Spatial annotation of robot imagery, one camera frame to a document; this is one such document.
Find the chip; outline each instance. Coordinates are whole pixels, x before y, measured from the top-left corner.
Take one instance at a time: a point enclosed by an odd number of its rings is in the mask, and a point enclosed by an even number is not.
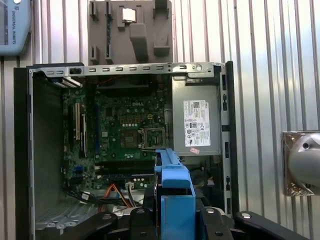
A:
[[[105,109],[105,116],[106,117],[113,117],[113,114],[112,114],[112,107],[107,107],[106,109]]]
[[[138,132],[125,131],[121,133],[122,148],[137,148],[138,147]]]

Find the expansion slot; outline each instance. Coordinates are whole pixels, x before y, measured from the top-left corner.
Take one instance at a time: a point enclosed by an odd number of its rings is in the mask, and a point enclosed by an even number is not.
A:
[[[70,150],[74,148],[75,132],[74,132],[74,108],[70,105],[68,107],[68,141]]]
[[[94,106],[95,111],[95,152],[100,152],[100,109],[98,105]]]
[[[75,104],[75,140],[80,140],[80,103]]]
[[[83,117],[83,153],[84,157],[87,157],[87,121],[86,121],[86,114],[82,114]]]

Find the metal frame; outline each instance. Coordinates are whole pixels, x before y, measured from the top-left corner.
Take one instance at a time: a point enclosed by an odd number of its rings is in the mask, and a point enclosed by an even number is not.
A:
[[[214,67],[218,66],[220,69],[219,81],[216,82],[218,85],[223,86],[223,79],[226,79],[226,65],[224,63],[215,63],[215,62],[182,62],[182,63],[152,63],[152,64],[127,64],[127,65],[99,65],[99,66],[83,66],[81,63],[77,64],[50,64],[48,67],[44,65],[35,65],[28,67],[28,76],[29,76],[29,99],[30,99],[30,113],[29,113],[29,151],[31,154],[30,161],[30,191],[31,196],[34,199],[34,166],[33,166],[33,84],[30,81],[34,73],[44,73],[48,79],[57,79],[57,78],[67,78],[72,79],[73,77],[84,78],[90,76],[109,76],[109,75],[136,75],[136,74],[167,74],[172,75],[175,78],[184,78],[187,79],[199,79],[199,78],[214,78],[217,77],[217,72],[214,71]],[[229,143],[229,130],[224,129],[224,126],[229,124],[229,107],[224,109],[224,104],[228,104],[229,92],[227,88],[220,87],[220,107],[221,107],[221,154],[223,160],[223,174],[224,174],[224,203],[225,203],[225,212],[227,216],[231,216],[231,189],[227,189],[227,176],[231,178],[231,161],[228,152],[228,149],[225,149],[225,143]],[[31,232],[35,232],[35,206],[34,201],[31,201]]]
[[[151,63],[127,65],[99,66],[57,66],[30,67],[29,73],[43,72],[48,78],[88,77],[105,75],[134,74],[187,74],[189,78],[213,78],[213,66],[225,66],[216,62],[182,62],[182,63]]]

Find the connector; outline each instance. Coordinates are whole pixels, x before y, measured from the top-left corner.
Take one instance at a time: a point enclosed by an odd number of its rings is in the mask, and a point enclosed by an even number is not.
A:
[[[135,183],[131,182],[131,181],[126,182],[125,183],[125,188],[128,189],[130,187],[131,187],[131,189],[134,189],[135,188]]]

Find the metal robot part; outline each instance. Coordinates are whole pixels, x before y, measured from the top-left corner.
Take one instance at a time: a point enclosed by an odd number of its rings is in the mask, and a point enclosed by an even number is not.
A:
[[[288,196],[320,194],[320,132],[285,132],[283,160]]]

